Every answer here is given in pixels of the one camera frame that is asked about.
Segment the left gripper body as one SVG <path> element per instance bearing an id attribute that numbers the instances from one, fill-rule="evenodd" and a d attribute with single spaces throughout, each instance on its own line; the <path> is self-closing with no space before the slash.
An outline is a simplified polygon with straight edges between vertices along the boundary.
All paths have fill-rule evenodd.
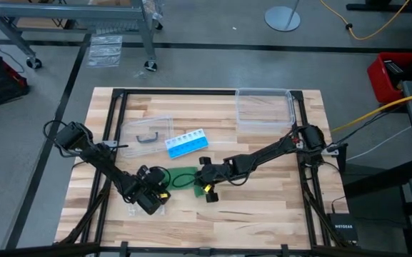
<path id="1" fill-rule="evenodd" d="M 164 183 L 166 168 L 150 167 L 149 174 L 145 178 L 139 178 L 136 175 L 136 188 L 131 195 L 133 201 L 137 201 L 142 196 L 157 196 L 162 201 L 170 199 L 171 194 L 168 192 L 168 184 Z"/>

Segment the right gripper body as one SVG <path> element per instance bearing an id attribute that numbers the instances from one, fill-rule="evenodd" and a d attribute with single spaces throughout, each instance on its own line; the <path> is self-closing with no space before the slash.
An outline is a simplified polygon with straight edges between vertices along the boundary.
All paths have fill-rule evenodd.
<path id="1" fill-rule="evenodd" d="M 195 185 L 205 187 L 228 180 L 229 164 L 202 163 L 201 169 L 195 174 Z"/>

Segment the clear zip plastic bag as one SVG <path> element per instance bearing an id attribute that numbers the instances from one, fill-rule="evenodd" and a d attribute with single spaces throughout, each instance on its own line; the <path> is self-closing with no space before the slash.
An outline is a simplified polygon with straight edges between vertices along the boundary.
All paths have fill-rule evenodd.
<path id="1" fill-rule="evenodd" d="M 137 203 L 135 204 L 127 204 L 127 211 L 129 216 L 164 216 L 166 214 L 165 206 L 161 205 L 153 214 L 147 213 L 145 210 L 140 207 Z"/>

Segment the green elastic bandage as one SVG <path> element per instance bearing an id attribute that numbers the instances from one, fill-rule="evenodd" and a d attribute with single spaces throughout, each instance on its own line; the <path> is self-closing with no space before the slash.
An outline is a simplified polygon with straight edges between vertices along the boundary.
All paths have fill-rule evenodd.
<path id="1" fill-rule="evenodd" d="M 164 183 L 168 184 L 168 191 L 192 190 L 195 197 L 200 198 L 204 196 L 204 190 L 194 184 L 195 174 L 197 172 L 195 166 L 169 168 L 165 171 Z"/>

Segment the blue white pill organizer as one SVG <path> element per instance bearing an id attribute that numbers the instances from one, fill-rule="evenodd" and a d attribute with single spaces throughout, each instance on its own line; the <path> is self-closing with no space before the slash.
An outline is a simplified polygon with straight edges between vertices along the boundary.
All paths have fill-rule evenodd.
<path id="1" fill-rule="evenodd" d="M 208 139 L 202 128 L 165 140 L 171 159 L 208 147 Z"/>

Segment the clear plastic bin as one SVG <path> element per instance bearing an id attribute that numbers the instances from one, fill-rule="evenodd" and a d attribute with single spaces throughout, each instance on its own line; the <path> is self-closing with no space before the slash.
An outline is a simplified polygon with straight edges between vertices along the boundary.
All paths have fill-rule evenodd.
<path id="1" fill-rule="evenodd" d="M 235 102 L 239 133 L 279 135 L 296 122 L 293 97 L 287 89 L 239 88 Z"/>

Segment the clear plastic bin lid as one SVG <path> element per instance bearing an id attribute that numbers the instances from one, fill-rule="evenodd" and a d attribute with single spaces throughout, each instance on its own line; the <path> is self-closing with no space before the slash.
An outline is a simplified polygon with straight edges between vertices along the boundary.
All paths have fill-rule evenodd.
<path id="1" fill-rule="evenodd" d="M 136 135 L 155 131 L 159 133 L 158 141 L 148 144 L 137 142 Z M 126 121 L 121 125 L 120 144 L 127 145 L 127 147 L 121 149 L 120 155 L 125 158 L 134 158 L 165 151 L 165 140 L 173 136 L 173 119 L 170 116 L 153 116 Z"/>

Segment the clear plastic sheet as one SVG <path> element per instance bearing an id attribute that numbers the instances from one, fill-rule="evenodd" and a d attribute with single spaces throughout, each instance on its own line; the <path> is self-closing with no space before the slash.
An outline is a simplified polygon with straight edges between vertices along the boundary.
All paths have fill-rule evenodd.
<path id="1" fill-rule="evenodd" d="M 93 36 L 86 65 L 91 68 L 118 66 L 122 43 L 122 36 Z"/>

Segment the round grey stand base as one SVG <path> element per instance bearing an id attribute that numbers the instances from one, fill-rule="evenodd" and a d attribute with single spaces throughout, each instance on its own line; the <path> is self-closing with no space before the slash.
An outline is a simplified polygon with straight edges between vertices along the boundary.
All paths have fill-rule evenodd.
<path id="1" fill-rule="evenodd" d="M 264 21 L 276 31 L 289 32 L 297 29 L 301 24 L 301 17 L 296 12 L 300 0 L 294 0 L 292 7 L 274 6 L 266 10 Z"/>

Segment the grey metal cart with casters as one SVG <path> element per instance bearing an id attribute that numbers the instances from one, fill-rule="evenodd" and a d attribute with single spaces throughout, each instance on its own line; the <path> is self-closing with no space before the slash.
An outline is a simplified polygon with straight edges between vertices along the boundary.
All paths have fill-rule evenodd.
<path id="1" fill-rule="evenodd" d="M 0 0 L 0 31 L 26 56 L 26 65 L 42 62 L 22 37 L 25 31 L 94 35 L 135 34 L 142 40 L 144 68 L 158 69 L 154 32 L 163 28 L 156 0 Z"/>

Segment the red plastic crate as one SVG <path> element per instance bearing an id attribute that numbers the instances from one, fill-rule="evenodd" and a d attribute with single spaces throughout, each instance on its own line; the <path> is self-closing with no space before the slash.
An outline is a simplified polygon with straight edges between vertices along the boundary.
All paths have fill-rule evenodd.
<path id="1" fill-rule="evenodd" d="M 401 74 L 395 74 L 387 65 L 386 61 L 395 64 Z M 397 88 L 401 81 L 412 79 L 410 65 L 412 64 L 412 53 L 381 52 L 373 63 L 367 68 L 367 73 L 374 95 L 381 104 L 403 98 L 403 92 Z"/>

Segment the black rectangular device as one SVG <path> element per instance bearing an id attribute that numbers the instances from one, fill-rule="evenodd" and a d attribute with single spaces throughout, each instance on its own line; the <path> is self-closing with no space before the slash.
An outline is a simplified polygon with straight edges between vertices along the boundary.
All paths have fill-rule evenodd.
<path id="1" fill-rule="evenodd" d="M 404 77 L 404 71 L 392 60 L 384 60 L 383 64 L 393 86 L 397 86 Z"/>

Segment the black Netgear network switch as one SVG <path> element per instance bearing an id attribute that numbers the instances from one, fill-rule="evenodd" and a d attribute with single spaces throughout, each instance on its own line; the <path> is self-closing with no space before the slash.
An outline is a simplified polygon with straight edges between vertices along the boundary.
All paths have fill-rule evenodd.
<path id="1" fill-rule="evenodd" d="M 345 241 L 357 241 L 358 234 L 353 217 L 349 213 L 329 213 L 328 217 L 337 233 Z"/>

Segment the black desk frame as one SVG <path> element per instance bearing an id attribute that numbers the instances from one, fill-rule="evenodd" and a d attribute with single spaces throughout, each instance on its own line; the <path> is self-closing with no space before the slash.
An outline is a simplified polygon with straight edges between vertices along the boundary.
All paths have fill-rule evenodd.
<path id="1" fill-rule="evenodd" d="M 380 29 L 373 32 L 369 36 L 363 37 L 361 40 L 368 40 L 377 34 L 381 33 L 387 26 L 390 25 L 392 21 L 396 19 L 399 14 L 404 12 L 412 15 L 412 0 L 404 0 L 403 4 L 392 4 L 393 0 L 364 0 L 363 4 L 347 4 L 347 11 L 380 11 L 394 13 L 393 17 L 390 18 Z"/>

